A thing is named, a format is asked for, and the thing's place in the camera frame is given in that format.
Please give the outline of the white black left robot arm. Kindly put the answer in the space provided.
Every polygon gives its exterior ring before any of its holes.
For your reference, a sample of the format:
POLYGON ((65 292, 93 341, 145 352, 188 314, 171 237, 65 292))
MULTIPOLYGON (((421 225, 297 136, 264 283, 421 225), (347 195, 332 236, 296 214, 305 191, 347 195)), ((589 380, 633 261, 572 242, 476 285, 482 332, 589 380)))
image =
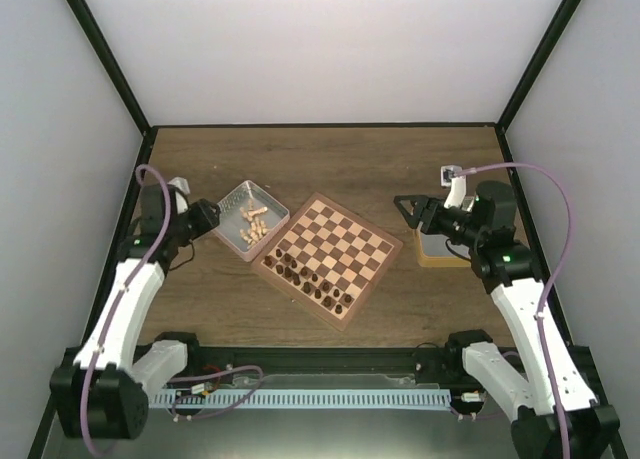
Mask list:
POLYGON ((151 398, 174 377, 191 383, 203 374, 205 360, 193 333, 162 333, 141 358, 135 354, 174 259, 219 223, 219 206, 207 199, 190 202, 180 179, 143 190, 140 214, 119 247, 101 315, 73 361, 56 368, 50 379, 66 437, 135 439, 146 424, 151 398))

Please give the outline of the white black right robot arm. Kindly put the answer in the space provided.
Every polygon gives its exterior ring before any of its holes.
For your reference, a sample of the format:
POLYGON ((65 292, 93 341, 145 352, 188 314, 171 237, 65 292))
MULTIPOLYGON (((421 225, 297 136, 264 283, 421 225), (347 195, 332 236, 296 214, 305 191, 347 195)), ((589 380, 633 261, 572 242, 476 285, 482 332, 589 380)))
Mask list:
POLYGON ((407 225, 440 235, 469 252, 471 269, 511 332, 522 367, 516 369, 481 330, 450 335, 447 375, 472 377, 511 423, 521 458, 599 458, 620 421, 603 405, 575 365, 548 307, 531 250, 515 237, 517 203, 510 185, 483 181, 469 209, 463 198, 397 195, 393 202, 407 225))

